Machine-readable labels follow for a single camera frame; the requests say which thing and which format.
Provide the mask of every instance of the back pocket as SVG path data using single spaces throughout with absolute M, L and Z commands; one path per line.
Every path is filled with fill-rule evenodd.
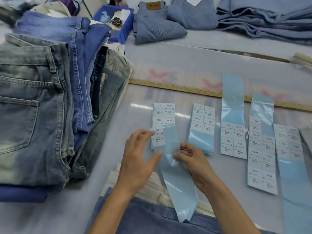
M 174 30 L 174 26 L 171 24 L 171 21 L 165 20 L 165 19 L 160 19 L 160 18 L 153 18 L 149 17 L 148 15 L 144 16 L 148 25 L 151 28 L 151 31 L 155 33 L 159 33 L 162 35 L 166 35 L 172 30 Z
M 29 145 L 39 102 L 0 96 L 0 154 Z
M 201 0 L 197 6 L 193 6 L 188 3 L 186 0 L 183 0 L 183 11 L 189 15 L 198 15 L 205 12 L 206 9 L 206 0 Z

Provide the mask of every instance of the sticker sheet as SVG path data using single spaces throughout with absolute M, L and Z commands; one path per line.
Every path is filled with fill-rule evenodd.
M 173 124 L 151 128 L 150 130 L 155 131 L 155 135 L 152 137 L 154 151 L 163 151 L 158 166 L 162 172 L 179 222 L 189 221 L 197 206 L 198 195 L 189 171 L 181 162 L 173 158 L 174 153 L 180 152 L 177 127 Z
M 224 73 L 222 89 L 220 153 L 247 159 L 243 79 Z
M 247 183 L 249 186 L 277 195 L 273 111 L 273 98 L 259 93 L 252 95 Z
M 152 127 L 175 124 L 175 104 L 154 103 Z
M 194 104 L 188 142 L 209 155 L 214 151 L 215 116 L 215 108 Z
M 305 166 L 299 131 L 293 127 L 274 124 L 274 132 L 283 193 L 285 233 L 310 234 L 312 184 Z

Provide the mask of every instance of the blue tray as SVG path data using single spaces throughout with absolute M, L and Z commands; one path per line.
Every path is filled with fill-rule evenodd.
M 127 20 L 123 23 L 121 29 L 119 30 L 118 35 L 112 35 L 109 40 L 112 42 L 118 42 L 124 44 L 128 38 L 128 35 L 132 29 L 133 22 L 134 22 L 134 9 L 128 7 L 117 7 L 111 5 L 104 5 L 102 6 L 96 14 L 93 16 L 93 20 L 100 21 L 102 12 L 106 11 L 107 15 L 111 18 L 114 16 L 116 11 L 121 11 L 122 9 L 130 10 L 130 15 L 128 16 Z

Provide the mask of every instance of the yellow measuring stick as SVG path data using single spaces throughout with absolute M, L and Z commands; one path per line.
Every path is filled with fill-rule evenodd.
M 222 92 L 214 91 L 214 90 L 203 90 L 199 88 L 165 84 L 165 83 L 154 82 L 154 81 L 143 80 L 143 79 L 135 79 L 135 78 L 130 78 L 129 83 L 142 85 L 142 86 L 148 86 L 148 87 L 154 87 L 154 88 L 159 88 L 159 89 L 165 89 L 165 90 L 174 90 L 174 91 L 185 92 L 185 93 L 190 93 L 190 94 L 199 94 L 199 95 L 222 98 Z M 245 95 L 245 102 L 251 102 L 251 101 L 252 101 L 252 96 Z M 312 112 L 312 105 L 307 105 L 307 104 L 291 103 L 291 102 L 278 100 L 278 101 L 275 101 L 274 106 Z

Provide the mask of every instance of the person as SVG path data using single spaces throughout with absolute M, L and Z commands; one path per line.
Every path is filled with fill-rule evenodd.
M 116 186 L 107 197 L 88 234 L 112 234 L 132 197 L 147 183 L 162 152 L 143 160 L 146 141 L 155 132 L 138 130 L 127 139 Z M 174 159 L 185 163 L 194 184 L 209 200 L 224 234 L 260 234 L 240 203 L 213 171 L 201 149 L 181 143 Z

